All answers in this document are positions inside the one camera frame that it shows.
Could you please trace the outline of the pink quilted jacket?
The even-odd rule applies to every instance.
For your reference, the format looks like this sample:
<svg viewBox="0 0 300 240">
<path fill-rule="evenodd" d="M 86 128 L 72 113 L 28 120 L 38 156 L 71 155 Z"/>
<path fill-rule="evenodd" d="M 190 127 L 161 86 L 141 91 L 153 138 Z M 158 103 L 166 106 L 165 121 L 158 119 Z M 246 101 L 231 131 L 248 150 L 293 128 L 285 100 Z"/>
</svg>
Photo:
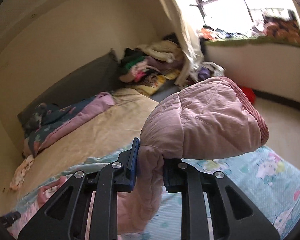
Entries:
<svg viewBox="0 0 300 240">
<path fill-rule="evenodd" d="M 268 138 L 261 114 L 227 77 L 212 77 L 170 95 L 142 127 L 136 185 L 118 196 L 118 233 L 143 231 L 157 213 L 165 159 L 235 157 L 255 151 Z"/>
</svg>

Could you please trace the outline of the pile of assorted clothes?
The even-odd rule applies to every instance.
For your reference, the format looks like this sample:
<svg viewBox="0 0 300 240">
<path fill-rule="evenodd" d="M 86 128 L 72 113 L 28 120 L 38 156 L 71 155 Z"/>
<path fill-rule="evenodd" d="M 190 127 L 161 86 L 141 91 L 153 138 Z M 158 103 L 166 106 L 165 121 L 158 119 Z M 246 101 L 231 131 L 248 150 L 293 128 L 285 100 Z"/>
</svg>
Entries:
<svg viewBox="0 0 300 240">
<path fill-rule="evenodd" d="M 184 62 L 184 52 L 172 33 L 158 42 L 126 48 L 119 63 L 119 80 L 150 97 L 167 81 L 174 81 L 180 75 Z"/>
</svg>

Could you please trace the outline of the clothes heap on floor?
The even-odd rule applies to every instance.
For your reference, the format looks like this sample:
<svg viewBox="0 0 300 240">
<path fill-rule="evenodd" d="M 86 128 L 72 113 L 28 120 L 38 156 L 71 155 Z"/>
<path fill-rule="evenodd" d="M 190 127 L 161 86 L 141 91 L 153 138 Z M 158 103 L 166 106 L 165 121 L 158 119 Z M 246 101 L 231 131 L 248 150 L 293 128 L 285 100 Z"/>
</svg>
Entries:
<svg viewBox="0 0 300 240">
<path fill-rule="evenodd" d="M 204 61 L 190 70 L 190 78 L 194 83 L 205 81 L 211 77 L 224 76 L 225 69 L 218 64 Z"/>
</svg>

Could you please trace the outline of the clothes on window sill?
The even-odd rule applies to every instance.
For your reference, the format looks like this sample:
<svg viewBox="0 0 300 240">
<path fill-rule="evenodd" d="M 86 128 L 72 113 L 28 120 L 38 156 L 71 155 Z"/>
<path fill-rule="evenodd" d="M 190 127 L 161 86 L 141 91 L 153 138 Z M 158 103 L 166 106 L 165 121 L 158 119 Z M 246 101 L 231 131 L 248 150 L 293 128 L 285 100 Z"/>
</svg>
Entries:
<svg viewBox="0 0 300 240">
<path fill-rule="evenodd" d="M 300 47 L 300 28 L 291 9 L 208 12 L 197 34 L 206 41 L 261 39 Z"/>
</svg>

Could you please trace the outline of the peach white small garment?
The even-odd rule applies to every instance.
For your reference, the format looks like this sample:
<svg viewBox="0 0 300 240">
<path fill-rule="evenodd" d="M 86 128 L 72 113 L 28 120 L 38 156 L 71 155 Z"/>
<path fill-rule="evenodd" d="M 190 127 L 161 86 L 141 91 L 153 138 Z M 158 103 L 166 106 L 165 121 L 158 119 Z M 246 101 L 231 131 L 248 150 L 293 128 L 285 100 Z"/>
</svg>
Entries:
<svg viewBox="0 0 300 240">
<path fill-rule="evenodd" d="M 10 182 L 10 189 L 18 191 L 25 180 L 26 174 L 29 172 L 31 166 L 34 163 L 33 155 L 29 155 L 24 161 L 17 167 L 14 172 L 13 178 Z"/>
</svg>

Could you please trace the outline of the bed with beige sheet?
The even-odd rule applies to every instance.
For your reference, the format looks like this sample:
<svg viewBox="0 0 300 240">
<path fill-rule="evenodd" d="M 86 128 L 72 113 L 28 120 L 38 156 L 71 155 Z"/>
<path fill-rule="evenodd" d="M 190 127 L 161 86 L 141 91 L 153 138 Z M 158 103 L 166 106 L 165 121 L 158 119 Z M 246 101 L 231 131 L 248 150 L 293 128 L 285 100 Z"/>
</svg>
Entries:
<svg viewBox="0 0 300 240">
<path fill-rule="evenodd" d="M 117 90 L 113 99 L 115 105 L 38 154 L 23 185 L 15 192 L 16 200 L 89 157 L 104 157 L 131 143 L 139 137 L 147 117 L 158 104 L 131 88 Z"/>
</svg>

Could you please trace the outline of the teal floral purple comforter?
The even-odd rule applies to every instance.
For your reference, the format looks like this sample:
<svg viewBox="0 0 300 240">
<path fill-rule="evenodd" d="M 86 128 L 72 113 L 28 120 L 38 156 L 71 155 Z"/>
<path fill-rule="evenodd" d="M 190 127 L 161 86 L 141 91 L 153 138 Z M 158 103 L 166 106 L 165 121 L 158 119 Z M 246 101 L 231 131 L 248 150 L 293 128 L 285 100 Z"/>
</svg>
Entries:
<svg viewBox="0 0 300 240">
<path fill-rule="evenodd" d="M 114 105 L 115 101 L 108 92 L 101 92 L 64 108 L 40 103 L 23 124 L 23 156 L 35 158 L 44 149 Z"/>
</svg>

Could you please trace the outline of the light blue cartoon blanket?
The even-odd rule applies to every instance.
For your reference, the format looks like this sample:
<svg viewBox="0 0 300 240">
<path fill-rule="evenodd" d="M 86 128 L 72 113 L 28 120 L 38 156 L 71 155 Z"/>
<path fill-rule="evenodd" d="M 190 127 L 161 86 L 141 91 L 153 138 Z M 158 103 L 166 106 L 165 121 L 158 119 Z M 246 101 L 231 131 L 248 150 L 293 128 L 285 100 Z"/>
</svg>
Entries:
<svg viewBox="0 0 300 240">
<path fill-rule="evenodd" d="M 8 228 L 17 238 L 19 232 L 38 211 L 40 200 L 46 201 L 74 172 L 95 172 L 117 160 L 119 153 L 130 149 L 127 145 L 104 157 L 90 157 L 50 177 L 17 202 L 15 211 L 21 217 Z M 244 155 L 215 160 L 188 160 L 198 171 L 212 174 L 222 171 L 259 208 L 285 238 L 300 223 L 300 170 L 282 159 L 271 148 L 263 146 Z M 141 233 L 128 233 L 119 239 L 180 239 L 181 194 L 163 191 L 156 215 Z"/>
</svg>

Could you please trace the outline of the dark green headboard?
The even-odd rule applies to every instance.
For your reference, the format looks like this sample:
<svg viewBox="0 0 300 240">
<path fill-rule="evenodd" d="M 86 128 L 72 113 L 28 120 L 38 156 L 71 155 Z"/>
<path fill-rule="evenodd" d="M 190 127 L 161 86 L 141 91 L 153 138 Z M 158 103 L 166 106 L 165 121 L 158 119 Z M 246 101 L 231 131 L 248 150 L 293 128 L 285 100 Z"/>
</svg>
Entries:
<svg viewBox="0 0 300 240">
<path fill-rule="evenodd" d="M 28 122 L 40 103 L 55 104 L 61 108 L 80 102 L 100 92 L 112 92 L 123 86 L 119 80 L 119 63 L 113 49 L 63 77 L 38 97 L 18 115 L 22 126 Z"/>
</svg>

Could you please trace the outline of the red object on floor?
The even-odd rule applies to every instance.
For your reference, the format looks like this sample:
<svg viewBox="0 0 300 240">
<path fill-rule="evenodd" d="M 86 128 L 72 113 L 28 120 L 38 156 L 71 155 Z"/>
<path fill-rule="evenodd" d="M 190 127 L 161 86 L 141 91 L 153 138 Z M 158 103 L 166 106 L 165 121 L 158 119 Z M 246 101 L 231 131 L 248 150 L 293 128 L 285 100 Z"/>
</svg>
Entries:
<svg viewBox="0 0 300 240">
<path fill-rule="evenodd" d="M 248 98 L 248 100 L 250 101 L 250 103 L 252 105 L 254 105 L 255 104 L 255 100 L 256 100 L 256 95 L 255 95 L 254 91 L 251 88 L 243 87 L 243 86 L 240 86 L 240 89 L 245 94 L 245 96 Z"/>
</svg>

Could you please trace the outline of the cream window curtain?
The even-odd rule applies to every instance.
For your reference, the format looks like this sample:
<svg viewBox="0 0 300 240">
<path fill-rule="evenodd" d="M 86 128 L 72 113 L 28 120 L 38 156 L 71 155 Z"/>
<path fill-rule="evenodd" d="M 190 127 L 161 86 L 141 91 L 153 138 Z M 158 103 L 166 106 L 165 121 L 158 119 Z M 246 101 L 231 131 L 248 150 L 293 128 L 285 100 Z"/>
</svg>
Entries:
<svg viewBox="0 0 300 240">
<path fill-rule="evenodd" d="M 199 37 L 191 25 L 190 15 L 186 12 L 185 7 L 176 0 L 159 1 L 173 26 L 180 47 L 185 55 L 184 66 L 175 81 L 177 86 L 184 88 L 191 70 L 204 59 Z"/>
</svg>

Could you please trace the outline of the window with dark frame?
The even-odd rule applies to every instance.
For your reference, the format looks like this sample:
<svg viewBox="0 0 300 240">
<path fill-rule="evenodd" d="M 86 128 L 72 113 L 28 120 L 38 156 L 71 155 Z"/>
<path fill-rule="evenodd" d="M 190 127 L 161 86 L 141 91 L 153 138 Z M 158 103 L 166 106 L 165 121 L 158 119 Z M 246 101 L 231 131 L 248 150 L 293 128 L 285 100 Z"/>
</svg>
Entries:
<svg viewBox="0 0 300 240">
<path fill-rule="evenodd" d="M 213 30 L 244 36 L 261 31 L 266 16 L 290 20 L 296 12 L 292 0 L 176 0 L 176 2 L 195 31 L 210 27 Z"/>
</svg>

